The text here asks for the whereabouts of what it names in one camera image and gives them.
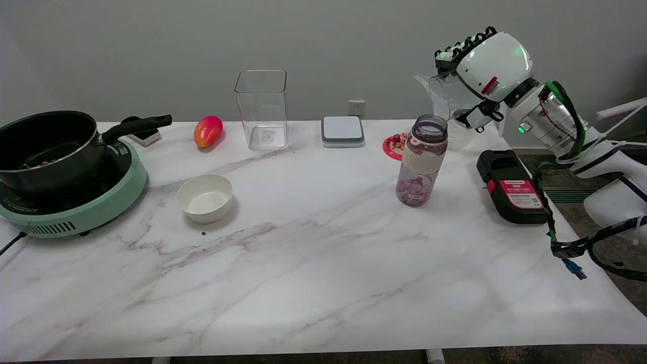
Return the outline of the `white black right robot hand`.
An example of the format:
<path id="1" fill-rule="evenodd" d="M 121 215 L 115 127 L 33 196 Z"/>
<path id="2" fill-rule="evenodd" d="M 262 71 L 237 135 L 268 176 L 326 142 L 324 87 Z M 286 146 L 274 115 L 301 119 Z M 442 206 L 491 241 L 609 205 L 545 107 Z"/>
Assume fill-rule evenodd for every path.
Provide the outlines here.
<path id="1" fill-rule="evenodd" d="M 506 32 L 487 27 L 434 53 L 437 75 L 456 77 L 476 99 L 455 117 L 466 128 L 482 132 L 491 121 L 504 119 L 502 104 L 513 108 L 539 83 L 532 76 L 532 59 L 526 48 Z"/>

